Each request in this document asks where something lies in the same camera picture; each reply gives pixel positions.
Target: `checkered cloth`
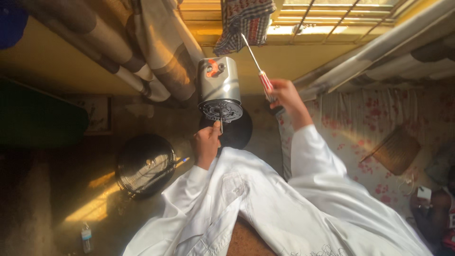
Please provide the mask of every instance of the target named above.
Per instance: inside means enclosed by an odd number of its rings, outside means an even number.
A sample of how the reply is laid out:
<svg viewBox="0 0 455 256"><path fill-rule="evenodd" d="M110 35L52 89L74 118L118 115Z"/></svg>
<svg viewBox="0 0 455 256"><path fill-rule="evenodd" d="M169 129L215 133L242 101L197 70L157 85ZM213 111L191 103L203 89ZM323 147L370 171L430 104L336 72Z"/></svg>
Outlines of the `checkered cloth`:
<svg viewBox="0 0 455 256"><path fill-rule="evenodd" d="M223 33L213 53L220 56L238 52L245 46L240 33L251 46L264 44L270 14L275 10L273 0L222 0Z"/></svg>

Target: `wall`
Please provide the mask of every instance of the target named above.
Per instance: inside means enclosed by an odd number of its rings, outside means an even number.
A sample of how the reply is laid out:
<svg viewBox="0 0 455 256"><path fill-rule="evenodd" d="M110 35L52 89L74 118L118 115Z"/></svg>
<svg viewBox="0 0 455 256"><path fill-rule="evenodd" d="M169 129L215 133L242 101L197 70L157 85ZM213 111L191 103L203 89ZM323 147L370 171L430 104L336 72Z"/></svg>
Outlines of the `wall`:
<svg viewBox="0 0 455 256"><path fill-rule="evenodd" d="M296 79L332 59L356 48L357 45L306 45L252 47L259 66L268 78ZM212 47L203 47L207 57L215 57ZM241 94L263 93L258 69L247 48L230 54L238 70Z"/></svg>
<svg viewBox="0 0 455 256"><path fill-rule="evenodd" d="M22 39L0 50L0 74L56 94L138 94L31 16Z"/></svg>

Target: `white sleeve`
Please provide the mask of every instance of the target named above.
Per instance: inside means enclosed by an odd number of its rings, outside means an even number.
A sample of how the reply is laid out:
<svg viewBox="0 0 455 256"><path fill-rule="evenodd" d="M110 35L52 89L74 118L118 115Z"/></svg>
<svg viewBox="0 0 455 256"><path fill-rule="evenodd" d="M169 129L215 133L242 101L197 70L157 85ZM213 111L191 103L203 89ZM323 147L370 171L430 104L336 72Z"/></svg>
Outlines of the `white sleeve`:
<svg viewBox="0 0 455 256"><path fill-rule="evenodd" d="M314 174L346 174L343 162L329 149L313 124L294 133L291 145L292 179Z"/></svg>
<svg viewBox="0 0 455 256"><path fill-rule="evenodd" d="M328 148L314 125L294 134L291 171L293 177L288 184L321 212L389 241L410 243L428 251L405 220L346 175L345 165Z"/></svg>
<svg viewBox="0 0 455 256"><path fill-rule="evenodd" d="M162 192L164 213L151 218L131 239L123 256L173 255L190 211L207 182L207 170L193 166Z"/></svg>

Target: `screwdriver handle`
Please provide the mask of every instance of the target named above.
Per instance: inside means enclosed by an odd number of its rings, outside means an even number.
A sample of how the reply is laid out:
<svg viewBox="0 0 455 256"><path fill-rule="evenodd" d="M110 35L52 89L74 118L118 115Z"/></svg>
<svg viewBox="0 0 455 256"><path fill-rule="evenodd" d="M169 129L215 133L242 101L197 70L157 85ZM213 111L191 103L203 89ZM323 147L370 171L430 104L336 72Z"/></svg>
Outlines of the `screwdriver handle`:
<svg viewBox="0 0 455 256"><path fill-rule="evenodd" d="M264 86L265 97L270 103L274 102L275 98L267 93L267 90L273 90L273 85L270 83L270 80L267 78L267 75L262 70L259 72L259 79L261 80L261 83Z"/></svg>

